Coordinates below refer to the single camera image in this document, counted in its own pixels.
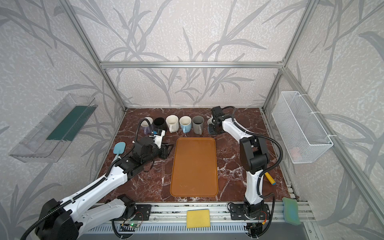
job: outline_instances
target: yellow tube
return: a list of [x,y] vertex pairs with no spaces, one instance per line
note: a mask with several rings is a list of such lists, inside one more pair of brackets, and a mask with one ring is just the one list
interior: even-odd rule
[[271,177],[271,175],[269,175],[269,173],[265,173],[265,176],[268,178],[269,182],[272,184],[272,185],[275,185],[276,182],[275,180]]

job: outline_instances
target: light blue spatula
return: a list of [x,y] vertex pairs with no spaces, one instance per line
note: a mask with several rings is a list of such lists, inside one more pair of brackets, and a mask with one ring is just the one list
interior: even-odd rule
[[125,149],[125,142],[118,142],[116,143],[115,147],[113,148],[113,154],[116,154],[116,157],[113,159],[114,161],[119,157],[119,154],[122,154]]

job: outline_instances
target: purple mug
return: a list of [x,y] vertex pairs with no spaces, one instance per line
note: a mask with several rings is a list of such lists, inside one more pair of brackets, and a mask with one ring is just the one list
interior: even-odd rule
[[[145,118],[148,119],[148,121],[151,123],[151,127],[152,127],[152,130],[153,130],[153,128],[154,128],[154,126],[153,126],[153,119],[151,117],[145,117]],[[147,121],[143,121],[141,123],[141,127],[143,128],[143,131],[144,131],[145,135],[151,134],[151,129],[149,128]]]

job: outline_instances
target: transparent basket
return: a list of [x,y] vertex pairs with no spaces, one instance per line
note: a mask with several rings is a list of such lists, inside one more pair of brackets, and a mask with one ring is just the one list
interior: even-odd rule
[[9,155],[22,162],[57,162],[95,111],[93,97],[68,94]]
[[330,147],[332,140],[297,91],[281,92],[273,119],[293,163],[310,163]]

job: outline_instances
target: wallpaper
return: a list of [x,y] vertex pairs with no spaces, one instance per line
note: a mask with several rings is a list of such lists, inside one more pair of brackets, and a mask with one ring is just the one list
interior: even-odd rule
[[70,0],[102,61],[281,61],[307,0]]
[[[124,114],[56,1],[0,2],[0,239],[20,238],[43,203],[93,181]],[[68,93],[94,96],[94,114],[57,163],[9,152]]]
[[[327,1],[316,7],[288,62],[356,162],[384,196],[384,1]],[[292,88],[283,78],[279,92]],[[384,239],[384,230],[332,150],[312,164],[285,159],[301,200],[307,200],[325,239]]]
[[[282,77],[266,108],[266,116],[275,139],[285,149],[272,110],[281,91],[293,91]],[[295,194],[308,201],[324,239],[384,239],[384,229],[359,190],[355,187],[333,150],[328,150],[313,163],[293,164],[284,157]]]
[[383,0],[318,6],[288,63],[382,197],[383,22]]
[[116,68],[108,73],[129,107],[259,107],[277,69]]

